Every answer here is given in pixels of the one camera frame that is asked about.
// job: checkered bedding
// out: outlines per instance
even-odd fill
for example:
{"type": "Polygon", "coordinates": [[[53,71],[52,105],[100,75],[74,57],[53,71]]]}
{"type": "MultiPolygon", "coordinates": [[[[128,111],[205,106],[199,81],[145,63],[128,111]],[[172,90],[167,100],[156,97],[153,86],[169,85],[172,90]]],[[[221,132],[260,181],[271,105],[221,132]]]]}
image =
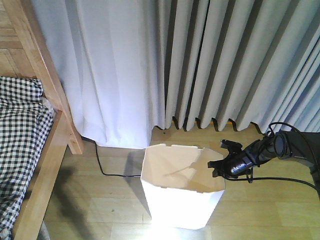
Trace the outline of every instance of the checkered bedding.
{"type": "Polygon", "coordinates": [[[11,239],[53,123],[38,79],[0,76],[0,240],[11,239]]]}

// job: wooden bed frame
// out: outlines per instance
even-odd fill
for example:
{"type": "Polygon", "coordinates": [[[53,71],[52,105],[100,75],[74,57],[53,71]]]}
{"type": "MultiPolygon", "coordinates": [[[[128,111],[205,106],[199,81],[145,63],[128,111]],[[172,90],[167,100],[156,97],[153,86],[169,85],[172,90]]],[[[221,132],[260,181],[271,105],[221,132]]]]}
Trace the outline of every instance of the wooden bed frame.
{"type": "Polygon", "coordinates": [[[12,232],[36,240],[67,145],[73,154],[84,145],[29,0],[0,0],[0,75],[40,79],[57,112],[12,232]]]}

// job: laminate flooring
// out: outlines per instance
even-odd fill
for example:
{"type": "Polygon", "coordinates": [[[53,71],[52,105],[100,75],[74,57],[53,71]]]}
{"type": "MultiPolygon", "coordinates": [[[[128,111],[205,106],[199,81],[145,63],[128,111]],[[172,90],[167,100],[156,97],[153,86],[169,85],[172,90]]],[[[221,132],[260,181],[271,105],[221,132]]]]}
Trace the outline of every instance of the laminate flooring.
{"type": "MultiPolygon", "coordinates": [[[[234,131],[211,124],[190,131],[174,126],[152,131],[151,145],[198,146],[227,155],[220,140],[244,147],[263,136],[254,125],[234,131]]],[[[295,182],[225,182],[225,192],[206,227],[188,230],[152,224],[139,177],[101,174],[95,144],[85,140],[83,155],[67,148],[44,217],[52,240],[319,240],[320,201],[315,190],[295,182]]],[[[109,174],[140,174],[143,149],[98,147],[109,174]]],[[[273,159],[254,169],[255,177],[288,177],[313,182],[309,169],[273,159]]]]}

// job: white curtain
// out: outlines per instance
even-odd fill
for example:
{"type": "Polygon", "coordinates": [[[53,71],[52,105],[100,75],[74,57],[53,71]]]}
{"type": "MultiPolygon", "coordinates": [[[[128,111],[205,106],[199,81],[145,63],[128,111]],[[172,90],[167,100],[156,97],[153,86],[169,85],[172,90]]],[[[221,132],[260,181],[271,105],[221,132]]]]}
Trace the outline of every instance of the white curtain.
{"type": "Polygon", "coordinates": [[[173,117],[320,131],[318,0],[32,3],[75,126],[101,146],[144,148],[173,117]]]}
{"type": "Polygon", "coordinates": [[[32,1],[75,126],[100,146],[143,148],[163,125],[155,3],[32,1]]]}

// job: wastebasket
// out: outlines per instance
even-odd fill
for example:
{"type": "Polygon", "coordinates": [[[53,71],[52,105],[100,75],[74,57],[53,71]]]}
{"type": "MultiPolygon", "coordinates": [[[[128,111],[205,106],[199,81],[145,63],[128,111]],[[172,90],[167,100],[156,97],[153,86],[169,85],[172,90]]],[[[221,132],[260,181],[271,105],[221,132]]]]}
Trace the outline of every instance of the wastebasket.
{"type": "Polygon", "coordinates": [[[141,183],[153,223],[197,230],[206,226],[224,189],[208,162],[223,155],[196,146],[158,144],[145,150],[141,183]]]}

